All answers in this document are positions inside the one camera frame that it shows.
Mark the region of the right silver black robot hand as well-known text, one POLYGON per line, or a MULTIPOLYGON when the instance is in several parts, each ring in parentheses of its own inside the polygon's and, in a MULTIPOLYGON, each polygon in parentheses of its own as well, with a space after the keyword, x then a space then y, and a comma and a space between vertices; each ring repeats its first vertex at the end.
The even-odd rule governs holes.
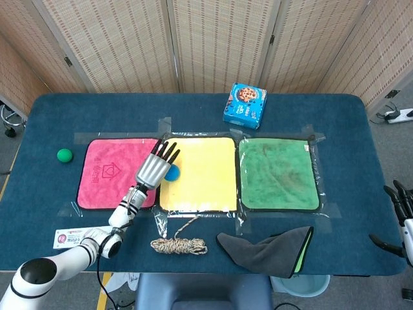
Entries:
POLYGON ((374 234, 369 234, 369 238, 380 249, 405 258, 407 263, 412 266, 412 190, 408 190, 397 180, 393 181, 393 185, 397 189, 396 191, 387 185, 384 185, 383 189, 393 203, 403 237, 402 246, 384 242, 374 234))

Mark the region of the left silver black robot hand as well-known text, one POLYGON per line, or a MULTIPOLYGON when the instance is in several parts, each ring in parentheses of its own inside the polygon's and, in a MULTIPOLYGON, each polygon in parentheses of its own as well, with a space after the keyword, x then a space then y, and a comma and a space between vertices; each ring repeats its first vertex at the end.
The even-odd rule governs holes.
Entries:
POLYGON ((144 187, 146 190, 158 188, 179 153, 176 142, 169 144, 168 141, 157 140, 136 172, 135 180, 138 187, 144 187))

